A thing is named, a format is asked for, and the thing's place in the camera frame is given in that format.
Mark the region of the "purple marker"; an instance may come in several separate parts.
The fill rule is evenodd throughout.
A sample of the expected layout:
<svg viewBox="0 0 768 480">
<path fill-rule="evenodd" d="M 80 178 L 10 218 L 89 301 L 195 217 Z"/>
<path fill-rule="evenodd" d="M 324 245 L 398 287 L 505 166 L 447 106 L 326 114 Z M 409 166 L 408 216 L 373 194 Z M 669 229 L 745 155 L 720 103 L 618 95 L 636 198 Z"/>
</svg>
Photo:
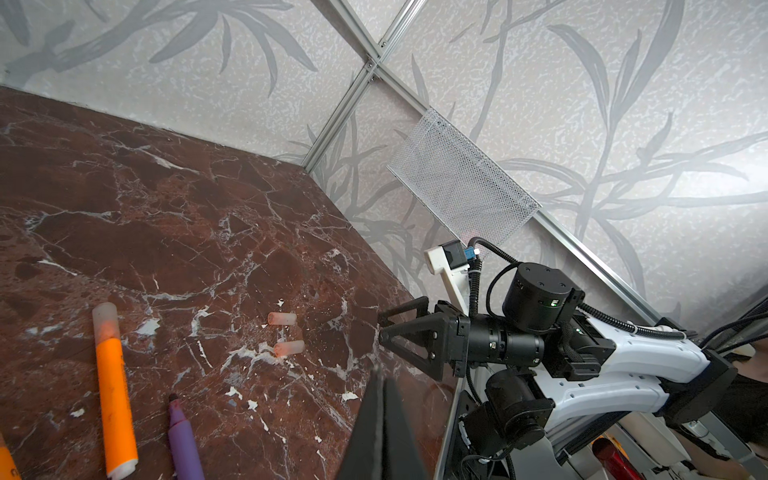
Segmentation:
<svg viewBox="0 0 768 480">
<path fill-rule="evenodd" d="M 204 480 L 194 432 L 175 393 L 169 395 L 168 413 L 168 439 L 176 477 L 179 480 Z"/>
</svg>

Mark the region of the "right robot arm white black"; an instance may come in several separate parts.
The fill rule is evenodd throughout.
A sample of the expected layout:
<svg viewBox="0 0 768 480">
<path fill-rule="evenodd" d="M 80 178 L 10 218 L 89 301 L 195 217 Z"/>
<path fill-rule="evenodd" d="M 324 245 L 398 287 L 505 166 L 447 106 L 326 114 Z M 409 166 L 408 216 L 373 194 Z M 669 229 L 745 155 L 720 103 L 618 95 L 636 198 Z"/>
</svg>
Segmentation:
<svg viewBox="0 0 768 480">
<path fill-rule="evenodd" d="M 685 424 L 710 412 L 736 376 L 721 355 L 669 326 L 640 327 L 584 302 L 563 272 L 514 262 L 500 313 L 420 297 L 378 316 L 381 344 L 426 375 L 468 378 L 486 366 L 485 397 L 458 413 L 477 461 L 502 459 L 573 419 L 649 413 Z"/>
</svg>

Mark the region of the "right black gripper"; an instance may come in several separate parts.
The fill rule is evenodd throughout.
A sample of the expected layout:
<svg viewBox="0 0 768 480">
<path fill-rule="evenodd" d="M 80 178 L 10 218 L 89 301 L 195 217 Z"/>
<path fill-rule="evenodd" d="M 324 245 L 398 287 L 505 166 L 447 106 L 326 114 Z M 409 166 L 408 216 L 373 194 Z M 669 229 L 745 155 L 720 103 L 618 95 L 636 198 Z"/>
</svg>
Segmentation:
<svg viewBox="0 0 768 480">
<path fill-rule="evenodd" d="M 412 319 L 394 321 L 411 313 Z M 379 345 L 435 381 L 443 380 L 446 364 L 464 377 L 470 365 L 534 367 L 544 357 L 540 335 L 489 315 L 468 317 L 446 301 L 440 301 L 440 313 L 429 313 L 427 296 L 380 311 L 377 323 Z"/>
</svg>

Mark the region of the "orange marker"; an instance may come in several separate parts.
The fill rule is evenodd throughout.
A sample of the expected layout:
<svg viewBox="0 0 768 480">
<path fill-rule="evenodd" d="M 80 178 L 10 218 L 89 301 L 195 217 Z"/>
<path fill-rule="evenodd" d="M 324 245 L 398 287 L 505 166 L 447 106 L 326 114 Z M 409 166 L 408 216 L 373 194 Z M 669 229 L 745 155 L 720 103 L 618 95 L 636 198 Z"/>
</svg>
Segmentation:
<svg viewBox="0 0 768 480">
<path fill-rule="evenodd" d="M 22 476 L 15 464 L 5 439 L 0 435 L 0 480 L 21 480 Z"/>
<path fill-rule="evenodd" d="M 108 479 L 126 479 L 139 462 L 121 339 L 95 345 Z"/>
</svg>

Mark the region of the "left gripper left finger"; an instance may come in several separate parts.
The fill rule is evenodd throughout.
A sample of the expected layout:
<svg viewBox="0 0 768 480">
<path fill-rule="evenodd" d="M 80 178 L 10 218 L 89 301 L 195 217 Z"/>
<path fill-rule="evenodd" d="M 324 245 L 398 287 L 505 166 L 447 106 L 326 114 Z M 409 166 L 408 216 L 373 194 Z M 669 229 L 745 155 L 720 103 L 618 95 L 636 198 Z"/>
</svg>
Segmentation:
<svg viewBox="0 0 768 480">
<path fill-rule="evenodd" d="M 383 450 L 384 379 L 373 371 L 336 478 L 382 479 Z"/>
</svg>

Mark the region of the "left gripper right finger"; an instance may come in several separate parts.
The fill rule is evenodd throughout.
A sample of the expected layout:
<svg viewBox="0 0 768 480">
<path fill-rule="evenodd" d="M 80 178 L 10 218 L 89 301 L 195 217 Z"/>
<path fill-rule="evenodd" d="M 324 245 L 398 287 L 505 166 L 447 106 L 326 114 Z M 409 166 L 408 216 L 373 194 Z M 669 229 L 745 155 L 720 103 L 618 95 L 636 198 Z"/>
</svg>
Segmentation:
<svg viewBox="0 0 768 480">
<path fill-rule="evenodd" d="M 383 478 L 427 479 L 427 471 L 393 379 L 384 380 L 383 402 Z"/>
</svg>

